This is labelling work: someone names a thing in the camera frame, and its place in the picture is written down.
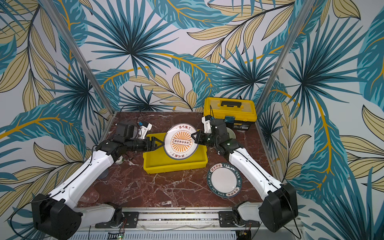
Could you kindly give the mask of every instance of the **tropical leaf wallpaper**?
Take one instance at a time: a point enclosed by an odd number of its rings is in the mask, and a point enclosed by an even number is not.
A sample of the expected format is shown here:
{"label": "tropical leaf wallpaper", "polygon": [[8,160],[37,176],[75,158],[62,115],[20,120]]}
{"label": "tropical leaf wallpaper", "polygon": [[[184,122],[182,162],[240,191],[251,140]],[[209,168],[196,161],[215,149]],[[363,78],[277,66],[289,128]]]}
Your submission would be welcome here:
{"label": "tropical leaf wallpaper", "polygon": [[[115,110],[201,112],[209,96],[258,103],[304,0],[53,2]],[[383,238],[383,6],[315,0],[259,113],[310,239]],[[11,240],[7,218],[90,156],[110,114],[38,0],[0,0],[0,23],[0,220]],[[29,208],[14,220],[42,237]]]}
{"label": "tropical leaf wallpaper", "polygon": [[[79,1],[54,0],[79,46],[87,25]],[[109,117],[47,12],[37,0],[0,0],[0,225],[38,193],[48,193],[91,155]],[[13,219],[40,238],[30,206]]]}
{"label": "tropical leaf wallpaper", "polygon": [[307,22],[258,116],[272,170],[308,239],[384,239],[384,2],[317,0]]}

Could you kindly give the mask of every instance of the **ceramic plate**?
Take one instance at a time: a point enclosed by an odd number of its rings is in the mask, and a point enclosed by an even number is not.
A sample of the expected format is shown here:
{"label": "ceramic plate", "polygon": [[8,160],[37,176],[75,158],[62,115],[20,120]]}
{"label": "ceramic plate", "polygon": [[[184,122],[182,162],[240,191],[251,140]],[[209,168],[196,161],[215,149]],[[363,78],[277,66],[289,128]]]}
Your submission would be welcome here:
{"label": "ceramic plate", "polygon": [[240,172],[225,162],[217,163],[209,169],[207,182],[211,191],[223,198],[236,196],[242,185]]}
{"label": "ceramic plate", "polygon": [[164,138],[166,154],[175,160],[189,158],[197,149],[198,144],[191,137],[196,129],[189,124],[180,123],[170,128]]}

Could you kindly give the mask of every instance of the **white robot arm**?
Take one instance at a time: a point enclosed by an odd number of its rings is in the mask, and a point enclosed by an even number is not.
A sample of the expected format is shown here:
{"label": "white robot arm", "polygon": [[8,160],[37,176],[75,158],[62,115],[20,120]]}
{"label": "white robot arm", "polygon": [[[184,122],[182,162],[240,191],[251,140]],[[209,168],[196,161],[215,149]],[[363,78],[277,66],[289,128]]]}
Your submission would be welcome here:
{"label": "white robot arm", "polygon": [[34,227],[59,240],[70,238],[79,228],[108,222],[118,226],[122,222],[121,207],[108,203],[77,208],[77,203],[96,178],[127,151],[154,151],[164,142],[146,137],[151,124],[118,123],[116,134],[96,147],[92,156],[61,185],[49,194],[38,194],[31,202]]}
{"label": "white robot arm", "polygon": [[235,222],[253,220],[263,222],[276,232],[298,216],[296,191],[290,184],[282,184],[265,171],[235,139],[229,138],[223,119],[208,115],[202,118],[204,132],[192,134],[195,143],[212,146],[252,183],[263,202],[245,202],[234,208]]}
{"label": "white robot arm", "polygon": [[[195,143],[212,146],[237,167],[252,183],[263,199],[262,204],[246,202],[234,208],[235,222],[262,221],[272,232],[276,232],[297,217],[295,189],[283,185],[265,171],[235,139],[230,139],[223,119],[211,116],[202,118],[204,132],[192,134]],[[96,147],[92,156],[67,180],[48,195],[38,194],[32,200],[34,227],[58,240],[67,240],[79,228],[108,222],[118,226],[122,222],[121,207],[101,204],[95,207],[76,208],[80,197],[96,178],[118,161],[127,151],[154,151],[164,145],[146,133],[152,127],[144,122],[140,128],[118,123],[116,134]]]}

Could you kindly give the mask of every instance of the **yellow toolbox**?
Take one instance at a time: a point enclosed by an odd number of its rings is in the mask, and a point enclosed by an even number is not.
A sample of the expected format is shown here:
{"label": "yellow toolbox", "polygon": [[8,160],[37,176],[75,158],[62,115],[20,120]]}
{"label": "yellow toolbox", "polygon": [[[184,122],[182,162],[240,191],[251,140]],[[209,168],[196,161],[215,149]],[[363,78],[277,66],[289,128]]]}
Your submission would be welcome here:
{"label": "yellow toolbox", "polygon": [[255,104],[251,100],[206,98],[204,116],[207,115],[224,119],[227,127],[237,130],[248,130],[257,120]]}
{"label": "yellow toolbox", "polygon": [[[148,134],[147,136],[154,136],[159,140],[164,141],[166,133],[153,133]],[[207,147],[203,145],[199,145],[195,153],[184,160],[175,160],[168,157],[163,147],[152,152],[143,153],[143,158],[144,170],[148,174],[203,168],[206,167],[208,163]]]}

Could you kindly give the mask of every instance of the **blue palm leaf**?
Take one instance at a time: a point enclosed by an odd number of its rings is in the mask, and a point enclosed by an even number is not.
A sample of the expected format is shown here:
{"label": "blue palm leaf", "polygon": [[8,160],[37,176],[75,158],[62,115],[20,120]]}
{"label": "blue palm leaf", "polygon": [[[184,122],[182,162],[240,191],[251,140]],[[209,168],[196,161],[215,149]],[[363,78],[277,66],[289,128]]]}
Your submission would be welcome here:
{"label": "blue palm leaf", "polygon": [[[25,7],[22,3],[20,3],[18,0],[14,0],[14,2],[16,2],[18,5],[22,6],[25,10],[27,10],[31,15],[31,11]],[[20,16],[22,19],[24,19],[25,21],[27,21],[22,14],[19,14],[10,4],[9,2],[7,2],[6,0],[0,0],[0,10],[2,12],[4,12],[9,18],[11,18],[13,21],[15,21],[15,23],[17,23],[23,30],[25,30],[25,28],[23,27],[23,25],[19,22],[19,20],[17,20],[17,18],[14,16],[15,15],[18,15]],[[7,21],[5,20],[1,15],[0,15],[0,20],[2,20],[10,29],[13,30],[13,28],[11,27],[11,25],[9,25],[9,22],[10,21]]]}
{"label": "blue palm leaf", "polygon": [[346,76],[348,73],[357,72],[358,69],[335,71],[336,68],[358,58],[359,54],[341,60],[348,52],[359,44],[365,36],[365,34],[362,34],[355,39],[360,30],[357,29],[353,31],[357,22],[343,33],[343,30],[346,29],[348,22],[349,19],[346,20],[337,31],[335,31],[338,24],[338,21],[336,21],[336,23],[327,32],[329,27],[328,18],[321,36],[320,23],[318,24],[318,29],[313,40],[311,36],[307,36],[306,54],[303,45],[299,46],[300,56],[298,56],[296,52],[293,52],[296,65],[290,62],[291,69],[287,69],[286,71],[299,82],[299,87],[296,89],[288,103],[296,99],[294,104],[299,107],[296,116],[300,113],[300,111],[303,112],[302,123],[304,121],[305,112],[308,112],[309,121],[311,122],[312,109],[314,109],[315,116],[318,118],[318,112],[316,110],[318,103],[326,115],[328,114],[322,97],[334,101],[344,102],[334,97],[333,94],[328,92],[328,90],[359,94],[328,84],[364,81],[361,78]]}
{"label": "blue palm leaf", "polygon": [[282,126],[276,127],[277,123],[280,121],[281,114],[279,111],[274,113],[275,106],[271,109],[269,107],[268,111],[262,113],[259,118],[260,128],[263,132],[265,142],[268,146],[268,150],[274,156],[277,156],[277,149],[275,142],[273,141],[273,133],[278,131]]}
{"label": "blue palm leaf", "polygon": [[121,105],[122,110],[127,111],[140,111],[140,112],[153,112],[153,111],[164,111],[170,110],[170,106],[157,105],[151,103],[152,92],[146,96],[143,86],[140,86],[140,95],[137,93],[137,86],[133,88],[133,93],[129,92],[125,87],[123,87],[125,93],[120,92],[121,96]]}
{"label": "blue palm leaf", "polygon": [[[6,156],[6,155],[8,155],[8,154],[10,154],[16,150],[19,150],[19,149],[21,149],[21,148],[19,148],[19,147],[18,148],[12,148],[12,149],[0,152],[0,158]],[[3,163],[0,163],[0,168],[14,164],[14,163],[17,163],[17,162],[25,162],[25,160],[18,159],[18,160],[3,162]],[[17,180],[17,178],[12,173],[9,173],[9,172],[0,172],[0,178]],[[0,192],[8,192],[8,191],[15,191],[15,190],[10,186],[0,184]]]}
{"label": "blue palm leaf", "polygon": [[[159,67],[158,64],[168,66],[164,62],[159,61],[159,59],[167,61],[169,60],[156,53],[159,53],[159,48],[173,41],[160,42],[160,40],[174,32],[172,31],[166,34],[162,34],[162,32],[170,24],[172,24],[172,22],[160,25],[164,20],[161,19],[152,27],[149,27],[149,22],[151,22],[155,12],[152,12],[147,18],[145,18],[144,9],[146,7],[146,2],[141,1],[141,6],[139,9],[137,0],[133,1],[132,20],[130,14],[130,2],[132,1],[126,1],[126,13],[124,13],[124,8],[121,4],[121,1],[117,1],[118,11],[116,11],[116,8],[111,5],[110,0],[107,0],[110,12],[109,13],[101,6],[100,3],[95,1],[95,4],[102,12],[102,15],[98,14],[93,9],[88,8],[88,10],[101,22],[103,27],[91,21],[85,21],[85,23],[100,31],[103,36],[91,31],[88,31],[87,34],[103,42],[98,43],[90,41],[86,43],[109,48],[109,50],[93,51],[96,53],[106,53],[106,55],[101,56],[98,59],[127,56],[127,59],[131,59],[135,76],[137,76],[138,69],[141,69],[149,78],[148,70],[145,68],[145,66],[148,66],[154,75],[154,68],[164,72],[164,70]],[[172,54],[172,52],[166,50],[162,50],[161,53]]]}
{"label": "blue palm leaf", "polygon": [[69,104],[71,111],[76,115],[77,119],[82,119],[85,116],[85,125],[88,127],[88,120],[90,117],[97,118],[94,109],[99,109],[100,104],[95,99],[92,90],[92,85],[88,81],[88,78],[84,74],[83,70],[78,66],[77,61],[74,63],[69,62],[70,69],[66,67],[66,73],[60,69],[56,69],[58,73],[62,76],[57,75],[56,73],[49,72],[55,80],[54,83],[57,83],[66,89],[46,89],[47,91],[52,91],[55,93],[63,93],[59,97],[53,99],[53,102],[57,102],[58,105]]}
{"label": "blue palm leaf", "polygon": [[272,62],[273,59],[269,58],[269,60],[263,64],[265,57],[262,57],[261,60],[257,62],[255,50],[253,50],[252,61],[250,61],[248,53],[245,53],[247,63],[244,61],[237,47],[236,56],[230,53],[237,66],[221,56],[229,67],[220,65],[218,68],[219,71],[223,73],[218,83],[220,90],[224,91],[220,97],[223,98],[226,96],[227,98],[251,100],[254,94],[254,88],[259,88],[257,84],[265,84],[267,81],[271,69],[275,65],[275,63]]}
{"label": "blue palm leaf", "polygon": [[[341,191],[335,197],[327,199],[325,204],[321,204],[327,216],[315,209],[309,209],[309,211],[322,218],[344,240],[383,239],[384,204],[376,221],[373,220],[372,168],[369,170],[368,183],[366,184],[366,204],[362,200],[358,183],[350,168],[348,168],[348,171],[351,183],[348,183],[347,177],[342,179],[347,183],[345,185],[347,194]],[[312,226],[322,229],[334,239],[340,239],[329,227],[325,227],[321,223],[315,222]]]}

